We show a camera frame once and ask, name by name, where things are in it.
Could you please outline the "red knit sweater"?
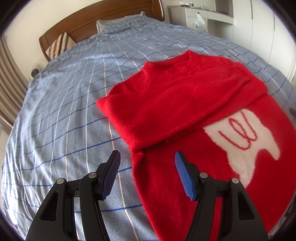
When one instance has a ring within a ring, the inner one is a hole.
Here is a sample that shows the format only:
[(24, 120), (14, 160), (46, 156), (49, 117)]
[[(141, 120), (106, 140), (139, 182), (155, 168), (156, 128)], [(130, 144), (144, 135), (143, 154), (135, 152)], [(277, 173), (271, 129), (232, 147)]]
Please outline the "red knit sweater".
[(177, 151), (215, 179), (239, 179), (268, 232), (294, 197), (295, 128), (238, 62), (192, 51), (147, 62), (97, 106), (128, 145), (160, 240), (184, 240), (196, 208), (178, 175)]

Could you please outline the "grey plaid duvet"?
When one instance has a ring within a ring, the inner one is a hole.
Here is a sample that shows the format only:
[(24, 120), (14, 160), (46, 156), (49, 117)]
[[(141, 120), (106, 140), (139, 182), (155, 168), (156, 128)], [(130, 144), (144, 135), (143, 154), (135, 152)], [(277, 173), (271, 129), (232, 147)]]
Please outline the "grey plaid duvet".
[(288, 113), (295, 88), (274, 66), (227, 40), (148, 17), (110, 25), (48, 63), (30, 83), (6, 144), (1, 168), (3, 215), (25, 238), (49, 190), (59, 178), (80, 179), (121, 154), (111, 194), (100, 204), (111, 240), (157, 240), (132, 178), (125, 142), (96, 101), (117, 83), (186, 50), (225, 56), (244, 64)]

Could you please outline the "beige curtain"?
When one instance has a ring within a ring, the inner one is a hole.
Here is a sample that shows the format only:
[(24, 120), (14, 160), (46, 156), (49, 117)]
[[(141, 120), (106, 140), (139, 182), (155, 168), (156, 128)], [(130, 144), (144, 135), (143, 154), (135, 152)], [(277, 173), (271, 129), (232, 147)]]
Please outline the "beige curtain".
[(1, 36), (1, 122), (11, 130), (28, 90), (28, 80), (15, 63), (5, 37)]

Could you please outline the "striped pillow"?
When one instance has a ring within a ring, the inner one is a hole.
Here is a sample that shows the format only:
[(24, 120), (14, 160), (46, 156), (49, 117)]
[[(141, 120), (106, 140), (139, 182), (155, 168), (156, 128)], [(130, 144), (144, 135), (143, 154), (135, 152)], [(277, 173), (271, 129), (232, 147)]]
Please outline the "striped pillow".
[(50, 60), (57, 58), (68, 49), (72, 48), (76, 42), (67, 32), (62, 33), (46, 50), (46, 54)]

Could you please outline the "wooden headboard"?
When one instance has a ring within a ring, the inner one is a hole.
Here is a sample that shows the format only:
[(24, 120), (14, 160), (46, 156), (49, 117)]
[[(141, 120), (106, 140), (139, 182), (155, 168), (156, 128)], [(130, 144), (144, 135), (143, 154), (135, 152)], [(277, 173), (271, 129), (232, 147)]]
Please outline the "wooden headboard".
[(80, 42), (97, 33), (97, 20), (112, 20), (145, 12), (149, 18), (159, 21), (165, 19), (164, 8), (160, 0), (113, 0), (99, 1), (67, 16), (39, 38), (41, 50), (47, 61), (49, 46), (66, 32), (75, 41)]

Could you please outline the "white wardrobe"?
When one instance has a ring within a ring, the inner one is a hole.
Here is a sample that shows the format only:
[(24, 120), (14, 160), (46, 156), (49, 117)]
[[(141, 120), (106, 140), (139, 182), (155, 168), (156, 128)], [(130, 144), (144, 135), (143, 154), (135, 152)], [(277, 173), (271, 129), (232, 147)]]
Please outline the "white wardrobe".
[(233, 1), (233, 42), (256, 53), (295, 82), (295, 41), (264, 1)]

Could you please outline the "white desk shelf unit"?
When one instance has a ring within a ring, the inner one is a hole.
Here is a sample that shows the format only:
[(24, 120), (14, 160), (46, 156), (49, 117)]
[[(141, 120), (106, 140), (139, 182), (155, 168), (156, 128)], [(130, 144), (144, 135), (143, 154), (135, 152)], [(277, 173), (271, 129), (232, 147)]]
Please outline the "white desk shelf unit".
[(230, 26), (234, 24), (233, 17), (224, 13), (192, 6), (168, 6), (170, 23), (173, 25), (186, 26), (191, 29), (193, 29), (193, 22), (197, 18), (197, 12), (200, 13), (206, 23), (207, 30), (204, 32), (210, 35), (216, 35), (218, 33), (218, 24)]

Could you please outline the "clear plastic bag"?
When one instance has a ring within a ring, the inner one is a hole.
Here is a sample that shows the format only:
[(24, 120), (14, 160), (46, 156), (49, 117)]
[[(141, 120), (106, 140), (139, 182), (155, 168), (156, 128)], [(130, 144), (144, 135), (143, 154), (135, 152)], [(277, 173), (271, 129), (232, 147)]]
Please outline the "clear plastic bag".
[(197, 12), (197, 18), (193, 22), (193, 29), (198, 30), (198, 31), (206, 31), (207, 30), (206, 23), (199, 12)]

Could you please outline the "grey white pillow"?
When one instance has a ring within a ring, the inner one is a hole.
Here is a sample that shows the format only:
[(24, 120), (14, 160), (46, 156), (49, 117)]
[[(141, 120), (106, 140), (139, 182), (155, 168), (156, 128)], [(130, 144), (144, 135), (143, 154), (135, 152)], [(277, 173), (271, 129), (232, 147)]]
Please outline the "grey white pillow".
[(137, 16), (145, 16), (145, 12), (141, 11), (140, 14), (124, 16), (122, 18), (117, 18), (117, 19), (112, 19), (112, 20), (97, 20), (96, 21), (97, 33), (100, 34), (100, 32), (102, 32), (104, 30), (104, 28), (106, 28), (108, 25), (117, 24), (122, 21), (131, 19), (131, 18), (135, 18)]

